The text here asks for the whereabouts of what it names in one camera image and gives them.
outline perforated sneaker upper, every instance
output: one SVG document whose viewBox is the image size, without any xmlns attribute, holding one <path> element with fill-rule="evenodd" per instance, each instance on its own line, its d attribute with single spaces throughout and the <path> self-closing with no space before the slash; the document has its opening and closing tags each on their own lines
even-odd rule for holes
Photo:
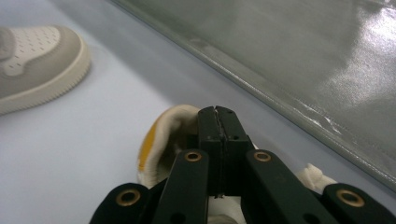
<svg viewBox="0 0 396 224">
<path fill-rule="evenodd" d="M 22 74 L 28 62 L 49 53 L 61 40 L 59 30 L 51 26 L 10 29 L 10 32 L 15 38 L 14 55 L 3 64 L 5 75 L 10 77 Z"/>
<path fill-rule="evenodd" d="M 0 36 L 0 45 L 8 49 L 0 56 L 0 99 L 54 79 L 81 51 L 79 36 L 60 26 L 4 28 Z"/>
</svg>

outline sneaker sole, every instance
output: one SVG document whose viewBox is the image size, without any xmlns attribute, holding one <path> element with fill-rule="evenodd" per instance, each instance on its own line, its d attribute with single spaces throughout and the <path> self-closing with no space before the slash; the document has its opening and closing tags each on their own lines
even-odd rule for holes
<svg viewBox="0 0 396 224">
<path fill-rule="evenodd" d="M 0 100 L 0 115 L 43 105 L 72 90 L 87 75 L 91 57 L 84 40 L 78 36 L 81 50 L 77 58 L 59 76 L 29 91 Z"/>
</svg>

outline light blue surface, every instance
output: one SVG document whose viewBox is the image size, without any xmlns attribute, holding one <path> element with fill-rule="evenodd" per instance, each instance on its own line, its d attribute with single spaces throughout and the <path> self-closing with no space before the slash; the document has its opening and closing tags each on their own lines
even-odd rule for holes
<svg viewBox="0 0 396 224">
<path fill-rule="evenodd" d="M 3 1 L 0 25 L 80 33 L 92 70 L 65 96 L 0 117 L 0 223 L 88 223 L 116 186 L 136 182 L 140 144 L 168 107 L 223 105 L 293 172 L 308 162 L 396 214 L 396 195 L 228 78 L 106 1 Z"/>
</svg>

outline clear plastic sheet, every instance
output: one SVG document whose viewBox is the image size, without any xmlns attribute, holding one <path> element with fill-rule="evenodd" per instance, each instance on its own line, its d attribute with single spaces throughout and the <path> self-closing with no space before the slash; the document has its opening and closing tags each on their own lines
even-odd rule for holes
<svg viewBox="0 0 396 224">
<path fill-rule="evenodd" d="M 395 0 L 114 2 L 396 191 Z"/>
</svg>

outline screw hole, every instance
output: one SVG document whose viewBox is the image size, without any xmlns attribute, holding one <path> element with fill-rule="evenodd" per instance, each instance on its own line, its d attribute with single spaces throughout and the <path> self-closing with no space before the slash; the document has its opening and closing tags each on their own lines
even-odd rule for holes
<svg viewBox="0 0 396 224">
<path fill-rule="evenodd" d="M 170 221 L 171 221 L 173 224 L 183 224 L 183 223 L 186 222 L 186 216 L 184 216 L 184 215 L 181 214 L 181 213 L 174 213 L 174 214 L 171 216 Z"/>
<path fill-rule="evenodd" d="M 364 200 L 357 193 L 347 190 L 347 189 L 339 189 L 336 192 L 338 199 L 340 199 L 343 203 L 346 203 L 353 207 L 363 207 Z"/>
<path fill-rule="evenodd" d="M 140 199 L 140 192 L 137 189 L 126 189 L 122 191 L 116 198 L 116 202 L 119 206 L 130 206 Z"/>
<path fill-rule="evenodd" d="M 270 161 L 271 155 L 266 152 L 256 152 L 254 153 L 254 158 L 258 161 Z"/>
<path fill-rule="evenodd" d="M 185 155 L 185 159 L 187 161 L 199 161 L 202 158 L 202 155 L 198 152 L 189 152 Z"/>
<path fill-rule="evenodd" d="M 309 223 L 309 224 L 319 224 L 320 223 L 320 220 L 312 214 L 304 214 L 303 218 L 304 218 L 305 222 Z"/>
</svg>

